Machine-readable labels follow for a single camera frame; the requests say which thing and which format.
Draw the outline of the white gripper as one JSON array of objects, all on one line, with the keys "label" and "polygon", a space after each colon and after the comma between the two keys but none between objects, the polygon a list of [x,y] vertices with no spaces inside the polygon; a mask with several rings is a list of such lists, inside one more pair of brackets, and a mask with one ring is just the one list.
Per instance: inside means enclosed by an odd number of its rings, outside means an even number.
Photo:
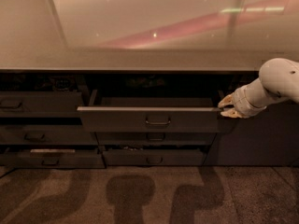
[{"label": "white gripper", "polygon": [[218,108],[225,108],[228,105],[233,105],[234,108],[221,111],[221,115],[231,119],[247,119],[258,115],[260,112],[265,110],[265,106],[256,107],[248,101],[244,86],[236,89],[232,95],[226,95],[218,103]]}]

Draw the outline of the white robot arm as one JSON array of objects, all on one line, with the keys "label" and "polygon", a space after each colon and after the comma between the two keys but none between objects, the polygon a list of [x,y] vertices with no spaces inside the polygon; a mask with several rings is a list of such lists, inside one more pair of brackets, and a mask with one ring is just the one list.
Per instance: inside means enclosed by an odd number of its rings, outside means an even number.
[{"label": "white robot arm", "polygon": [[231,108],[221,111],[226,118],[247,119],[258,115],[269,105],[292,100],[299,103],[299,63],[276,58],[265,62],[259,76],[250,84],[226,95],[218,108]]}]

